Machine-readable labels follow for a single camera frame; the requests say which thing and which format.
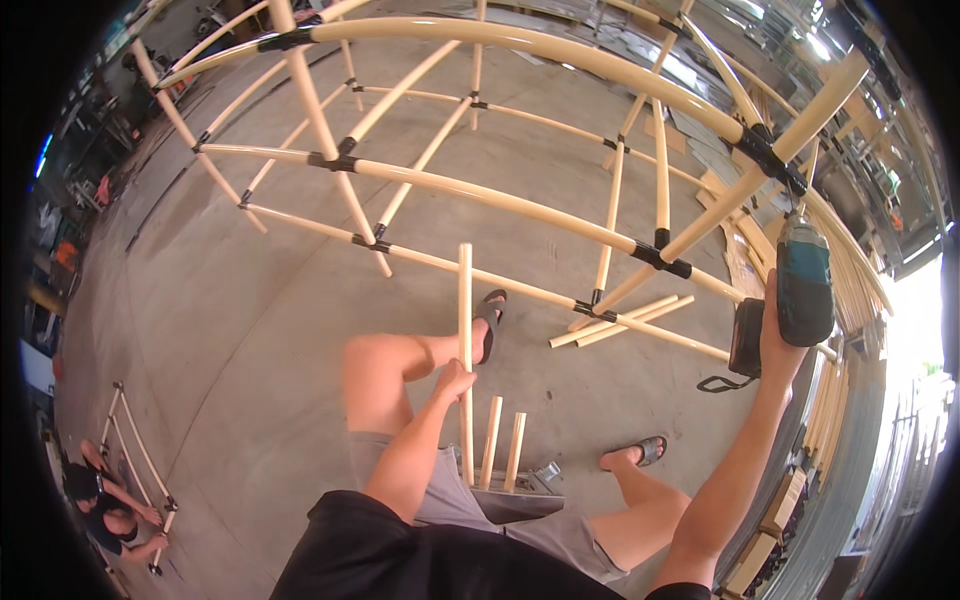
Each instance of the gray shorts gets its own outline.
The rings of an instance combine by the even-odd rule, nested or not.
[[[370,431],[350,431],[347,435],[357,489],[363,490],[393,436]],[[552,515],[528,521],[491,523],[461,479],[452,446],[437,451],[437,462],[414,525],[460,525],[503,534],[530,544],[604,584],[629,573],[600,547],[589,518],[575,507],[563,507]]]

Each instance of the person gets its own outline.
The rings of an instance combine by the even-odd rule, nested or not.
[[[146,528],[140,526],[142,521],[159,526],[159,511],[127,493],[126,482],[110,471],[90,440],[81,441],[80,451],[85,465],[67,463],[63,486],[90,536],[107,552],[132,563],[142,563],[166,548],[166,536],[158,533],[146,540]]]
[[[707,600],[717,558],[756,492],[806,348],[780,336],[777,277],[767,280],[763,364],[750,414],[727,455],[689,500],[641,470],[663,438],[604,454],[627,508],[587,517],[575,507],[493,525],[458,476],[452,447],[437,450],[444,415],[473,384],[456,336],[367,335],[346,346],[344,408],[362,492],[327,492],[276,582],[273,600],[300,598],[618,598],[603,585],[668,543],[649,600]],[[490,356],[506,292],[473,322],[473,360]],[[404,383],[442,368],[414,415]]]

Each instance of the concrete floor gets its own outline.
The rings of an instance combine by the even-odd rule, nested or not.
[[[390,86],[439,44],[371,39],[353,45],[361,84]],[[318,56],[329,50],[311,51]],[[257,56],[204,76],[213,85],[187,117],[194,132],[274,61]],[[470,49],[457,49],[417,89],[464,95]],[[335,54],[313,66],[323,95],[344,78]],[[366,94],[371,106],[379,96]],[[535,66],[501,49],[485,54],[483,99],[551,117],[613,137],[631,100],[592,77],[555,65]],[[402,99],[354,152],[409,165],[454,106]],[[328,110],[334,137],[357,121],[348,94]],[[225,143],[278,145],[302,118],[292,84],[281,86],[217,136]],[[606,218],[611,176],[599,164],[607,149],[514,117],[486,112],[478,132],[466,119],[428,170],[553,206],[595,223]],[[628,145],[654,153],[642,128]],[[297,145],[316,149],[306,134]],[[259,159],[214,159],[236,189]],[[670,161],[695,176],[703,168],[670,151]],[[165,192],[129,252],[137,229]],[[375,223],[397,184],[351,177]],[[652,240],[652,165],[629,159],[617,230]],[[696,188],[671,180],[672,226],[702,212]],[[331,176],[278,164],[253,202],[349,228]],[[136,598],[266,598],[306,525],[306,512],[326,491],[349,488],[344,416],[338,392],[338,349],[348,336],[388,331],[449,334],[456,330],[455,277],[391,258],[383,278],[368,252],[279,222],[257,233],[226,199],[175,135],[165,141],[121,201],[96,228],[84,278],[70,305],[63,346],[66,377],[57,396],[63,442],[75,460],[81,437],[97,439],[122,379],[154,461],[180,504],[163,555],[163,578],[120,564]],[[588,300],[600,247],[572,233],[465,199],[414,189],[387,234],[392,242],[456,259],[474,245],[475,266]],[[729,281],[723,238],[712,233],[685,258]],[[611,286],[637,268],[616,253]],[[477,285],[479,298],[485,285]],[[667,294],[696,302],[657,322],[718,347],[732,333],[732,305],[687,281],[658,274],[621,308]],[[489,398],[504,396],[504,423],[528,413],[521,469],[554,460],[568,501],[593,513],[620,510],[612,476],[596,466],[604,449],[661,434],[670,448],[650,471],[693,495],[743,422],[753,390],[705,395],[694,385],[722,373],[716,359],[627,332],[584,349],[551,350],[573,313],[512,295],[496,354],[476,384],[474,439],[485,433]],[[428,378],[410,387],[419,406]],[[458,440],[457,414],[447,417],[442,444]],[[509,435],[501,435],[498,464]],[[114,451],[111,456],[116,462]],[[149,479],[142,459],[134,462]],[[145,481],[153,498],[160,494]],[[612,587],[642,598],[663,559],[660,552]]]

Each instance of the black shirt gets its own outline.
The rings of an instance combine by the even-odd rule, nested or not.
[[[327,492],[307,517],[271,600],[620,598],[521,541],[456,525],[412,527],[359,492]],[[655,590],[658,600],[709,598],[703,586],[694,594],[663,595],[672,587]]]

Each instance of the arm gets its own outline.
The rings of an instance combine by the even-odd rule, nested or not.
[[[390,442],[373,470],[364,493],[390,507],[406,523],[413,522],[433,473],[446,409],[475,378],[460,361],[452,359],[440,373],[426,405]]]
[[[167,540],[167,537],[163,534],[156,534],[150,541],[147,543],[141,543],[135,548],[128,548],[126,546],[120,550],[120,558],[125,561],[130,561],[131,563],[143,563],[150,559],[150,555],[157,552],[157,550],[162,550],[166,548],[170,542]]]
[[[152,506],[144,506],[133,499],[133,496],[129,495],[126,490],[116,485],[106,477],[104,481],[104,492],[110,494],[117,500],[120,500],[124,504],[129,505],[132,509],[144,516],[148,521],[154,525],[160,524],[160,512]]]
[[[807,348],[783,341],[777,322],[777,272],[767,277],[760,334],[763,371],[754,406],[730,451],[693,497],[677,525],[654,589],[677,582],[712,587],[717,558],[740,526],[754,499],[770,455],[790,386]]]

